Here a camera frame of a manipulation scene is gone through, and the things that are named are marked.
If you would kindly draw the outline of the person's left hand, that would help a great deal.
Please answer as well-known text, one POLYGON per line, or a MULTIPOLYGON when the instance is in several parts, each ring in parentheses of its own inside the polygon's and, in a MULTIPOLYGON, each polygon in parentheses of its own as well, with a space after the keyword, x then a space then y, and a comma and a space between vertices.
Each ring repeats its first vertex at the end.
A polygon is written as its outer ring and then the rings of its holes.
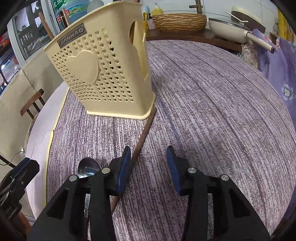
POLYGON ((15 217, 15 227, 24 237, 27 237, 32 230, 32 226, 30 225, 29 220, 21 211, 15 217))

